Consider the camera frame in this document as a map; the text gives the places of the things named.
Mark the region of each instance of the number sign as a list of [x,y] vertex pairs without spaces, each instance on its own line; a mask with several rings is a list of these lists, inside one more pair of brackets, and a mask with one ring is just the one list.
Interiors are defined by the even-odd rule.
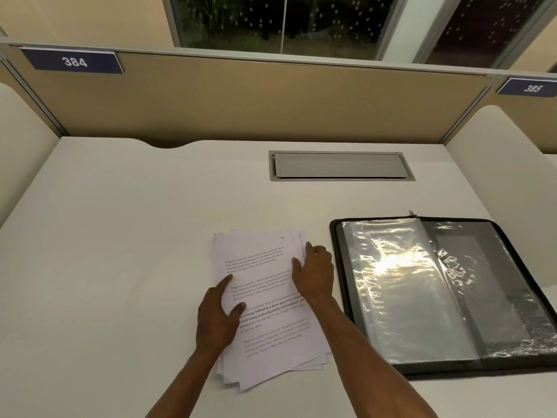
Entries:
[[37,70],[124,74],[118,57],[111,51],[36,47],[21,47],[21,51]]
[[509,78],[497,91],[499,95],[552,98],[557,95],[557,80]]

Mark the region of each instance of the glass pane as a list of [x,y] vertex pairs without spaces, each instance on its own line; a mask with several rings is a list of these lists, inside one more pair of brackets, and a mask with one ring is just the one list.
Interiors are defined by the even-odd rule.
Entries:
[[543,0],[462,0],[428,64],[491,67]]
[[393,0],[288,0],[284,54],[373,60]]
[[280,53],[284,0],[173,0],[183,47]]

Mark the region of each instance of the stack of paper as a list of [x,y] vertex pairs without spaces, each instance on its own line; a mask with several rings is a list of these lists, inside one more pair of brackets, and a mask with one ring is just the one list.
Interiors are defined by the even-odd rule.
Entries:
[[240,390],[287,371],[320,370],[330,352],[310,306],[292,281],[292,258],[303,265],[306,236],[295,230],[215,233],[213,278],[234,278],[222,297],[227,314],[246,310],[234,342],[217,362],[226,384]]

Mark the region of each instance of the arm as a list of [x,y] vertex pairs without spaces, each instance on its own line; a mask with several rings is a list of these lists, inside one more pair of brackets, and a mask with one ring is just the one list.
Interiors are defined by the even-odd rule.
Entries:
[[358,418],[436,418],[412,385],[374,351],[332,297],[332,255],[306,245],[303,268],[292,259],[292,279],[313,309]]
[[205,293],[197,314],[196,350],[146,418],[190,416],[214,363],[234,340],[240,316],[246,309],[246,304],[242,302],[232,309],[229,316],[222,310],[222,294],[231,280],[230,274],[216,288],[209,288]]

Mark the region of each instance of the number 385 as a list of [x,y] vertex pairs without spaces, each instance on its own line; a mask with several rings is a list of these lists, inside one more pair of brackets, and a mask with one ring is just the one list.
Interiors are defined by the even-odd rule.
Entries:
[[543,85],[528,85],[524,92],[539,92],[543,87]]
[[62,57],[62,60],[64,61],[64,64],[66,64],[66,66],[85,66],[85,67],[87,67],[87,63],[82,58],[80,58],[78,60],[77,58],[73,58],[73,57],[70,57],[70,58]]

